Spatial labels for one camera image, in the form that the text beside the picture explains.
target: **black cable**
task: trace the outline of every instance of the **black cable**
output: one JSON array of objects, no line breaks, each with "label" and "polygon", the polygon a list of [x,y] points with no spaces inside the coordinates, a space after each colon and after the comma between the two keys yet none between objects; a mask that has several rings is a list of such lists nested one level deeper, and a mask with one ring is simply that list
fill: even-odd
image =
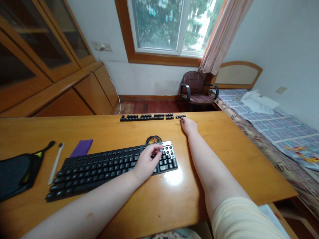
[{"label": "black cable", "polygon": [[159,143],[159,142],[162,142],[162,139],[157,135],[150,136],[147,138],[145,144],[150,144],[150,141],[151,141],[151,143]]}]

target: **wooden headboard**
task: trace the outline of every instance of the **wooden headboard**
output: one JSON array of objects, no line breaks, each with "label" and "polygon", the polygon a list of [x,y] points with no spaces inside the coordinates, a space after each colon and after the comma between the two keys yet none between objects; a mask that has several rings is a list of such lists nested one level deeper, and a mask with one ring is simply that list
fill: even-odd
[{"label": "wooden headboard", "polygon": [[213,76],[208,74],[205,82],[217,85],[220,89],[252,89],[263,69],[247,61],[231,61],[223,63]]}]

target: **electrical outlet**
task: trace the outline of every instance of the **electrical outlet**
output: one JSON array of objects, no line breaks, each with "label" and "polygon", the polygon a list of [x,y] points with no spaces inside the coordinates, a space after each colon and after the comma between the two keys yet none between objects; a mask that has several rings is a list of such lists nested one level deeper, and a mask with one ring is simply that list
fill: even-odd
[{"label": "electrical outlet", "polygon": [[104,47],[103,51],[113,51],[110,43],[103,43],[101,47]]},{"label": "electrical outlet", "polygon": [[101,48],[101,44],[99,41],[92,41],[95,50],[99,50]]},{"label": "electrical outlet", "polygon": [[276,90],[277,93],[282,94],[287,90],[286,87],[279,87],[278,90]]}]

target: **purple cloth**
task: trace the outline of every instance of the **purple cloth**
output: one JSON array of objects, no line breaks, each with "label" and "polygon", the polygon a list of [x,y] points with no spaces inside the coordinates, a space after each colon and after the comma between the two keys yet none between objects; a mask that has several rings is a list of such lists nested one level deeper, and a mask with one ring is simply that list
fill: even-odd
[{"label": "purple cloth", "polygon": [[92,139],[88,140],[80,140],[75,149],[73,150],[73,153],[71,154],[70,158],[87,155],[89,149],[91,148],[91,145],[93,143]]}]

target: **white toothbrush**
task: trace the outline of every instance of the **white toothbrush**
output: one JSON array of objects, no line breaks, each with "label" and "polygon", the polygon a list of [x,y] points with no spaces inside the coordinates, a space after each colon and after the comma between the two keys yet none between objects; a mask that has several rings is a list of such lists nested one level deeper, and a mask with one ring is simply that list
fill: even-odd
[{"label": "white toothbrush", "polygon": [[56,159],[55,159],[52,171],[51,171],[51,175],[50,175],[50,178],[49,178],[48,185],[52,184],[52,181],[53,181],[53,178],[54,178],[54,174],[55,174],[55,171],[56,171],[56,167],[57,167],[57,163],[59,162],[59,158],[60,158],[60,154],[61,154],[61,151],[63,149],[63,146],[64,146],[63,143],[59,144],[59,152],[57,153],[57,156],[56,156]]}]

